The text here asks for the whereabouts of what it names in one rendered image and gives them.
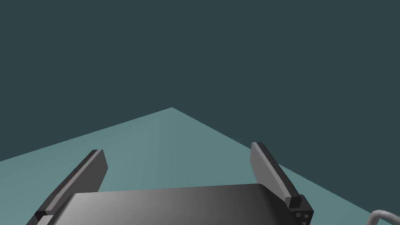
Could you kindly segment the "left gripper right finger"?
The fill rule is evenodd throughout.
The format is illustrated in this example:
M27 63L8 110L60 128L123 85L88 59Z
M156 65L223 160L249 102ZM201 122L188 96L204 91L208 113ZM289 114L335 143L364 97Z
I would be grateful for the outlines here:
M262 142L252 142L250 163L257 183L283 200L295 225L311 225L314 210Z

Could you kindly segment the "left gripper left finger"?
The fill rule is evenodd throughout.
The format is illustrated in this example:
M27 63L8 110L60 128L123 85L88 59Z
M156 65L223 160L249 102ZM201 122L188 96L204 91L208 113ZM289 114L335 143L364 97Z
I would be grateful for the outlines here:
M73 194L98 192L107 171L108 165L104 151L91 150L45 199L34 213L34 221L53 215Z

